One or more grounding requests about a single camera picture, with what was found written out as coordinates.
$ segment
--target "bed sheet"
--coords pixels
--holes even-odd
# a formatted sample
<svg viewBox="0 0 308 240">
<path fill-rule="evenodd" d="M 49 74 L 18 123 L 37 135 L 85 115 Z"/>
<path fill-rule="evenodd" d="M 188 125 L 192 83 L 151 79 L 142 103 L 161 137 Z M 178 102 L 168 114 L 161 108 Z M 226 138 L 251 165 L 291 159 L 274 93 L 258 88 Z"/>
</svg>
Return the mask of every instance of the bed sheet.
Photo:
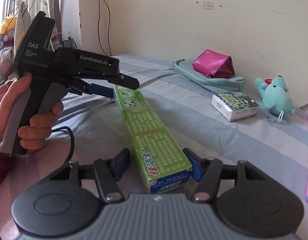
<svg viewBox="0 0 308 240">
<path fill-rule="evenodd" d="M 260 107 L 255 117 L 228 122 L 211 105 L 212 93 L 173 70 L 173 64 L 135 57 L 116 56 L 124 74 L 138 78 L 142 94 L 166 125 L 180 147 L 192 149 L 200 157 L 213 156 L 226 164 L 248 160 L 302 200 L 305 217 L 298 236 L 308 240 L 308 203 L 305 190 L 308 173 L 308 126 L 306 114 L 286 116 L 281 124 L 266 120 L 272 116 Z M 88 80 L 111 87 L 106 81 Z M 247 93 L 262 106 L 253 90 Z M 113 99 L 97 95 L 73 94 L 63 99 L 65 106 L 57 126 L 69 126 L 75 134 L 73 159 L 90 164 L 98 158 L 114 157 L 127 146 Z M 13 200 L 24 190 L 58 168 L 70 147 L 67 132 L 52 134 L 46 147 L 18 160 L 0 185 L 0 231 L 3 239 L 14 239 L 18 232 L 10 215 Z M 121 181 L 121 190 L 145 192 L 140 176 L 131 163 Z M 196 182 L 179 189 L 190 194 Z M 231 181 L 221 183 L 220 192 Z M 92 181 L 84 187 L 96 194 Z"/>
</svg>

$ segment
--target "toothpaste box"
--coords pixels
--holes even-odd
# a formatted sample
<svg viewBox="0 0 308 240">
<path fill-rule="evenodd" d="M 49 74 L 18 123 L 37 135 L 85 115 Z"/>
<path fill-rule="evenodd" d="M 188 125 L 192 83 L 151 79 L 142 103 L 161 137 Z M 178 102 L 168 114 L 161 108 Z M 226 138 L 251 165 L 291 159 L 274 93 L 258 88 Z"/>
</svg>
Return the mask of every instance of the toothpaste box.
<svg viewBox="0 0 308 240">
<path fill-rule="evenodd" d="M 116 105 L 148 193 L 186 185 L 192 165 L 139 90 L 114 85 Z"/>
</svg>

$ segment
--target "silver screw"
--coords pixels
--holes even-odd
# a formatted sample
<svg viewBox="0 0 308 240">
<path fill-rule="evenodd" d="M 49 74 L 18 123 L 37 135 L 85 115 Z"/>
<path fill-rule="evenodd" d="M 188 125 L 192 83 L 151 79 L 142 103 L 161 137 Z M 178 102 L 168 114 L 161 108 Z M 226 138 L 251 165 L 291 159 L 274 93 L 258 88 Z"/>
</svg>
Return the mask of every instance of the silver screw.
<svg viewBox="0 0 308 240">
<path fill-rule="evenodd" d="M 114 201 L 121 200 L 123 198 L 123 196 L 119 192 L 111 192 L 111 193 L 108 193 L 105 198 L 106 198 L 107 201 L 114 202 Z"/>
<path fill-rule="evenodd" d="M 194 199 L 197 201 L 206 201 L 210 198 L 210 195 L 206 192 L 197 192 L 194 194 Z"/>
</svg>

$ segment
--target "hand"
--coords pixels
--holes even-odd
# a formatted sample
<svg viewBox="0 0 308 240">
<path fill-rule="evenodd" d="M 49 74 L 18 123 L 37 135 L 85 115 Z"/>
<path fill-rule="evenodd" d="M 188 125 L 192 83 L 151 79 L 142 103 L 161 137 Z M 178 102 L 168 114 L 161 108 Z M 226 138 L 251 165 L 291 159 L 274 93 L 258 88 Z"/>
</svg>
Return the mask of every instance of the hand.
<svg viewBox="0 0 308 240">
<path fill-rule="evenodd" d="M 3 138 L 6 123 L 11 109 L 18 96 L 25 92 L 32 81 L 32 75 L 26 74 L 15 80 L 0 102 L 0 143 Z M 58 121 L 58 115 L 63 112 L 62 102 L 56 103 L 50 112 L 37 114 L 30 119 L 29 126 L 23 126 L 18 130 L 21 138 L 20 144 L 27 150 L 39 150 L 45 145 L 45 138 L 51 135 L 52 126 Z"/>
</svg>

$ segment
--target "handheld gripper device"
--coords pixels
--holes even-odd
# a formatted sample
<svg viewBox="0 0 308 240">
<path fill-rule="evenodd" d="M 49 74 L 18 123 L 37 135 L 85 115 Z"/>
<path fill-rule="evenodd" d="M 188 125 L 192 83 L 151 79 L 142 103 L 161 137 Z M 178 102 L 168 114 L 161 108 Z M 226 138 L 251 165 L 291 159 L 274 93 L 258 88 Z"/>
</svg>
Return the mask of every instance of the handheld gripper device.
<svg viewBox="0 0 308 240">
<path fill-rule="evenodd" d="M 112 88 L 89 84 L 81 78 L 104 79 L 130 89 L 138 89 L 137 79 L 119 72 L 119 60 L 100 54 L 72 48 L 47 50 L 55 20 L 40 11 L 16 53 L 13 71 L 18 77 L 31 72 L 33 79 L 27 91 L 15 101 L 0 152 L 24 155 L 27 150 L 20 145 L 18 129 L 30 124 L 30 118 L 46 113 L 68 92 L 81 95 L 98 94 L 114 97 Z"/>
</svg>

